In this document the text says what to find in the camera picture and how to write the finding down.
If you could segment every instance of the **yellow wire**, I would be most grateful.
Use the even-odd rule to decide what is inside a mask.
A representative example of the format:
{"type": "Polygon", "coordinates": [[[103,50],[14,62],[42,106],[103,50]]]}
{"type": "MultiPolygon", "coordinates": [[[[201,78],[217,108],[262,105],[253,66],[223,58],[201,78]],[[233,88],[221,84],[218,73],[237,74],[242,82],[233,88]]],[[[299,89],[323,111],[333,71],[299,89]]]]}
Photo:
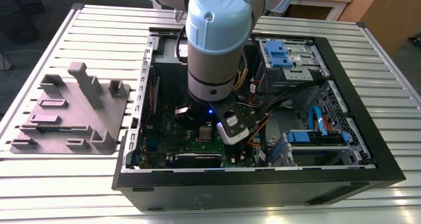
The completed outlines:
{"type": "Polygon", "coordinates": [[[235,81],[235,84],[233,86],[234,88],[238,86],[239,79],[241,79],[241,73],[239,73],[239,70],[237,70],[237,81],[235,81]]]}

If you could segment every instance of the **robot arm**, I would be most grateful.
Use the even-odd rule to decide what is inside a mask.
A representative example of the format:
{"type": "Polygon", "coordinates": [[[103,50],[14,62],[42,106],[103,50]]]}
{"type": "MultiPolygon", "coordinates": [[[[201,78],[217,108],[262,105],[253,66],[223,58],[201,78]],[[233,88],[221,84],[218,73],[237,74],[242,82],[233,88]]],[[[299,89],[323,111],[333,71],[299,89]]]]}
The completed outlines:
{"type": "Polygon", "coordinates": [[[187,84],[197,99],[231,92],[243,44],[265,9],[282,12],[290,0],[151,0],[189,12],[187,84]]]}

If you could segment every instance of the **wooden furniture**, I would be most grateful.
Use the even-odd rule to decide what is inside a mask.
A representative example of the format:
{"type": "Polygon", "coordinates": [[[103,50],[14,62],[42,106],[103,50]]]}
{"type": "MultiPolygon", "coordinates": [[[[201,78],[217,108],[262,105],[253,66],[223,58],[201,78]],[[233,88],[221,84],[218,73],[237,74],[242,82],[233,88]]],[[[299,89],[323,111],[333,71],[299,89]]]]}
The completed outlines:
{"type": "Polygon", "coordinates": [[[347,3],[353,0],[302,0],[303,6],[297,6],[298,2],[299,0],[291,1],[289,9],[291,17],[337,21],[347,3]]]}
{"type": "Polygon", "coordinates": [[[421,27],[419,0],[354,0],[339,21],[363,22],[387,54],[421,27]]]}

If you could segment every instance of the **green circuit board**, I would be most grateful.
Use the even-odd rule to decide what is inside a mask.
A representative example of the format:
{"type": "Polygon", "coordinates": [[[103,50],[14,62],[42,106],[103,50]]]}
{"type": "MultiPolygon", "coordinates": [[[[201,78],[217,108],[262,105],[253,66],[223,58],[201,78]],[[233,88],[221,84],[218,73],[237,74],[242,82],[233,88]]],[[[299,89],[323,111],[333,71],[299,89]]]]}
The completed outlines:
{"type": "Polygon", "coordinates": [[[241,156],[231,159],[225,155],[225,144],[218,136],[215,127],[211,128],[211,137],[207,141],[198,140],[198,130],[185,129],[173,119],[173,112],[165,110],[161,119],[161,130],[158,139],[143,137],[141,145],[146,152],[146,161],[142,168],[162,169],[169,168],[165,160],[169,154],[174,153],[215,153],[222,156],[222,167],[249,167],[251,159],[241,156]]]}

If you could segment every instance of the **metal worktable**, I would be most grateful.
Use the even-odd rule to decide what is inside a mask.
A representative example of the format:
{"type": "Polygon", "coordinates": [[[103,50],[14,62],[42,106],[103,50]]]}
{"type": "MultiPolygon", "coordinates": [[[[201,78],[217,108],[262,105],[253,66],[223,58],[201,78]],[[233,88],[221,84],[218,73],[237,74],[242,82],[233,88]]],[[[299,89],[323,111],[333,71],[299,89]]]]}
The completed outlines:
{"type": "MultiPolygon", "coordinates": [[[[405,172],[407,180],[389,188],[366,191],[327,206],[139,213],[121,193],[110,190],[117,151],[99,156],[9,152],[16,126],[24,123],[41,94],[43,74],[59,74],[70,81],[66,67],[79,61],[99,82],[117,78],[137,88],[149,27],[179,28],[181,24],[167,10],[91,5],[70,10],[0,122],[0,220],[421,223],[421,100],[373,36],[354,23],[262,17],[254,31],[327,38],[405,172]]],[[[121,126],[129,124],[126,116],[121,126]]]]}

